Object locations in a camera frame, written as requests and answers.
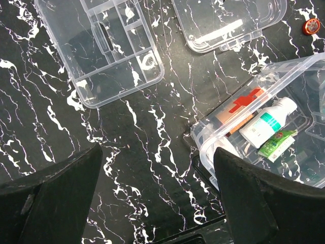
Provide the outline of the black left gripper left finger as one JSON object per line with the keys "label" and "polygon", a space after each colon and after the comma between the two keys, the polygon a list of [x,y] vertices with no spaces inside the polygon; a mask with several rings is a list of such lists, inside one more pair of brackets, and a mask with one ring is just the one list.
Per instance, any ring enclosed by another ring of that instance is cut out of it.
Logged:
{"label": "black left gripper left finger", "polygon": [[102,160],[95,144],[1,184],[1,243],[80,243]]}

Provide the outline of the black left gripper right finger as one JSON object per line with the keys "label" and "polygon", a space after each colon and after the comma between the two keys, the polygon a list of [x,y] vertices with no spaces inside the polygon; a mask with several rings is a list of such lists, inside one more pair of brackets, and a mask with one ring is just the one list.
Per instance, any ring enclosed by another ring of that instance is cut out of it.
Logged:
{"label": "black left gripper right finger", "polygon": [[234,243],[324,243],[324,189],[256,167],[221,147],[213,162]]}

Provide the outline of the green sachet packet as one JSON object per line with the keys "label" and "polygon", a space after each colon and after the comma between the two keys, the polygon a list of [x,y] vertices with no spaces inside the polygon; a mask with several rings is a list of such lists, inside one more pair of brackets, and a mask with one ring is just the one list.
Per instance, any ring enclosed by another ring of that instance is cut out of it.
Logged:
{"label": "green sachet packet", "polygon": [[295,142],[297,134],[297,130],[280,130],[257,153],[274,163]]}

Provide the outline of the white green-label bottle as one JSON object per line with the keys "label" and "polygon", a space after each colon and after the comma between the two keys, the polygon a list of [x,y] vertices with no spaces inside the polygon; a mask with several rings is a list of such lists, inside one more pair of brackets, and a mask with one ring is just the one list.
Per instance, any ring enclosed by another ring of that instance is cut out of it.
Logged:
{"label": "white green-label bottle", "polygon": [[271,107],[263,108],[248,122],[239,133],[253,147],[260,148],[268,139],[284,127],[286,119],[296,109],[297,104],[288,97],[274,102]]}

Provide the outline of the clear plastic medicine box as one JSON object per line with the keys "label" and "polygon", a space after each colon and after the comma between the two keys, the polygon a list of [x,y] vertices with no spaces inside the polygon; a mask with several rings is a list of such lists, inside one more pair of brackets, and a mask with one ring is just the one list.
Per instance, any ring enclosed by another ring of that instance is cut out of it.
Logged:
{"label": "clear plastic medicine box", "polygon": [[293,181],[324,187],[324,54],[271,63],[210,114],[191,136],[216,186],[218,148]]}

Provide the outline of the white gauze pad packet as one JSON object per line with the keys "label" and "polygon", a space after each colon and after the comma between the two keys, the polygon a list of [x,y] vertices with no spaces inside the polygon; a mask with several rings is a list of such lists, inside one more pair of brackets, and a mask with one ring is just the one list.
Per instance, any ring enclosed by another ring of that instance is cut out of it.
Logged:
{"label": "white gauze pad packet", "polygon": [[213,156],[218,147],[225,149],[226,151],[236,155],[239,158],[243,158],[243,156],[236,150],[236,148],[230,143],[230,141],[226,137],[222,137],[218,141],[212,143],[212,145],[208,148],[206,155],[207,158],[213,162]]}

